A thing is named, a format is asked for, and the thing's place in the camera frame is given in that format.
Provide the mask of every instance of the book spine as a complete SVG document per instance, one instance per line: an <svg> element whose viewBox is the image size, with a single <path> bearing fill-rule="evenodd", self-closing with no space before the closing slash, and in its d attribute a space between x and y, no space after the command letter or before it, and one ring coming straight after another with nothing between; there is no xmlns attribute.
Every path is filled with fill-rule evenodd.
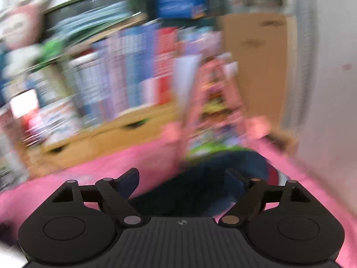
<svg viewBox="0 0 357 268"><path fill-rule="evenodd" d="M100 78L102 79L102 84L100 86L100 91L102 94L102 107L104 113L104 120L111 121L114 119L114 105L112 101L112 94L110 90L110 81L108 74L108 64L106 63L107 57L107 47L106 41L102 40L94 44L94 47L99 52L99 64L98 64L98 72L100 74Z"/></svg>
<svg viewBox="0 0 357 268"><path fill-rule="evenodd" d="M58 69L57 64L53 63L45 67L45 74L61 98L69 96L69 93L64 85L64 79L61 76L61 72Z"/></svg>
<svg viewBox="0 0 357 268"><path fill-rule="evenodd" d="M92 127L95 125L95 117L86 92L87 80L85 79L85 75L83 73L84 69L78 66L76 67L76 71L73 72L73 77L75 79L76 88L78 89L77 97L80 99L82 104L81 114L83 124L85 127Z"/></svg>
<svg viewBox="0 0 357 268"><path fill-rule="evenodd" d="M165 27L157 30L158 44L155 49L156 103L166 104L172 100L172 74L174 72L174 50L177 28Z"/></svg>
<svg viewBox="0 0 357 268"><path fill-rule="evenodd" d="M28 86L36 90L40 107L47 106L48 104L61 99L42 69L30 73L28 75L28 80Z"/></svg>
<svg viewBox="0 0 357 268"><path fill-rule="evenodd" d="M96 62L88 62L81 65L83 69L83 81L84 81L84 93L86 97L86 102L90 106L92 117L94 119L94 126L102 123L102 118L100 115L100 107L98 104L98 90L97 90L97 79L95 73Z"/></svg>
<svg viewBox="0 0 357 268"><path fill-rule="evenodd" d="M116 55L116 65L117 65L117 76L118 76L118 113L117 116L120 115L121 112L127 110L128 107L128 97L127 97L127 82L126 82L126 66L125 66L125 38L123 37L123 33L121 31L117 31L116 33L116 42L117 42L117 55Z"/></svg>
<svg viewBox="0 0 357 268"><path fill-rule="evenodd" d="M78 88L76 85L76 79L75 79L75 73L76 73L76 67L71 65L71 60L68 61L67 63L64 61L59 61L62 69L63 69L63 78L64 78L64 82L66 85L66 88L69 92L69 95L73 95L73 97L75 98L76 95L78 94Z"/></svg>
<svg viewBox="0 0 357 268"><path fill-rule="evenodd" d="M93 85L94 102L97 105L96 110L97 110L98 123L103 123L106 121L106 115L105 115L106 93L104 90L105 78L102 76L100 60L94 61L92 64L93 66L91 66L90 71L94 79L94 85Z"/></svg>
<svg viewBox="0 0 357 268"><path fill-rule="evenodd" d="M143 81L143 96L145 104L154 105L157 102L155 84L154 84L154 73L155 73L155 47L157 45L157 30L159 24L153 23L145 25L143 29L143 39L145 42L144 46L144 76Z"/></svg>
<svg viewBox="0 0 357 268"><path fill-rule="evenodd" d="M135 77L135 105L142 105L142 96L141 96L141 82L143 81L142 73L142 53L141 53L141 28L133 28L133 63L134 63L134 77Z"/></svg>
<svg viewBox="0 0 357 268"><path fill-rule="evenodd" d="M134 108L136 104L135 71L133 62L133 29L123 31L125 41L125 67L126 67L126 89L128 95L128 107Z"/></svg>
<svg viewBox="0 0 357 268"><path fill-rule="evenodd" d="M76 83L77 72L79 71L78 67L67 67L64 70L64 78L70 90L72 96L72 102L75 105L80 117L84 117L86 112L83 106L83 99L81 97L80 91Z"/></svg>
<svg viewBox="0 0 357 268"><path fill-rule="evenodd" d="M68 98L42 108L40 115L46 126L45 145L74 136L82 129L75 108Z"/></svg>
<svg viewBox="0 0 357 268"><path fill-rule="evenodd" d="M117 43L116 33L112 33L108 39L108 74L110 81L110 92L113 101L114 117L117 117L119 113L119 98L118 98L118 73L117 73L117 53L116 53L116 43Z"/></svg>

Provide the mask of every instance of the drawer handle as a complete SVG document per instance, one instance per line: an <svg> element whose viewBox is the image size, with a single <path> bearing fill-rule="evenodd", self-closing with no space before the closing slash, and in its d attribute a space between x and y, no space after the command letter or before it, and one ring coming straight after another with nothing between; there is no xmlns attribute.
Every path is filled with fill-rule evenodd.
<svg viewBox="0 0 357 268"><path fill-rule="evenodd" d="M65 144L65 145L63 145L63 146L59 146L59 147L57 147L57 148L55 148L55 149L52 149L52 150L47 151L47 153L58 154L58 153L62 152L63 149L65 149L65 148L67 147L67 145L68 145L68 144Z"/></svg>
<svg viewBox="0 0 357 268"><path fill-rule="evenodd" d="M143 119L138 122L127 124L124 126L124 128L134 130L134 129L137 129L137 128L143 126L147 121L149 121L149 119Z"/></svg>

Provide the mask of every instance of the ridged surface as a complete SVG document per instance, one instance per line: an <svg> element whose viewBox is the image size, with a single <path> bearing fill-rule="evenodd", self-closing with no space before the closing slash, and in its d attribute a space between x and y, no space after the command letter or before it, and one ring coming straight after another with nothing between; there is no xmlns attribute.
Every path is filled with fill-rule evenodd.
<svg viewBox="0 0 357 268"><path fill-rule="evenodd" d="M29 264L27 268L40 268ZM125 230L105 255L76 268L286 268L256 253L237 229L212 218L152 218ZM333 262L312 266L338 268Z"/></svg>

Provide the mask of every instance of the pink carpet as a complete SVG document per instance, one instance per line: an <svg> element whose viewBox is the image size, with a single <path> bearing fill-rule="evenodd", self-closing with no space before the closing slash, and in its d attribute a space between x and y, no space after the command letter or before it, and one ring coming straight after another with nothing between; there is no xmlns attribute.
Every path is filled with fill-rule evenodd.
<svg viewBox="0 0 357 268"><path fill-rule="evenodd" d="M307 188L343 225L346 238L338 256L338 263L344 268L357 268L357 219L340 206L318 182L287 157L260 140L253 147L278 170L298 180ZM0 194L0 222L15 224L14 237L22 222L64 181L76 179L79 184L94 184L104 177L119 177L131 167L140 171L140 184L134 195L142 194L174 175L175 144L165 145L157 140L131 147L119 153L76 166L58 174L24 183L18 188Z"/></svg>

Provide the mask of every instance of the screw head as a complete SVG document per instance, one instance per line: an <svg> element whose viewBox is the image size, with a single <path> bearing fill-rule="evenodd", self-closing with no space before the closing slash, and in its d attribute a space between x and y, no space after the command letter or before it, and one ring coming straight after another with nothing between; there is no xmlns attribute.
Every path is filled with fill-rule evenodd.
<svg viewBox="0 0 357 268"><path fill-rule="evenodd" d="M222 217L222 222L228 225L235 225L239 223L239 218L237 216L224 216Z"/></svg>
<svg viewBox="0 0 357 268"><path fill-rule="evenodd" d="M124 218L124 223L128 225L137 225L141 222L141 218L139 216L126 216Z"/></svg>

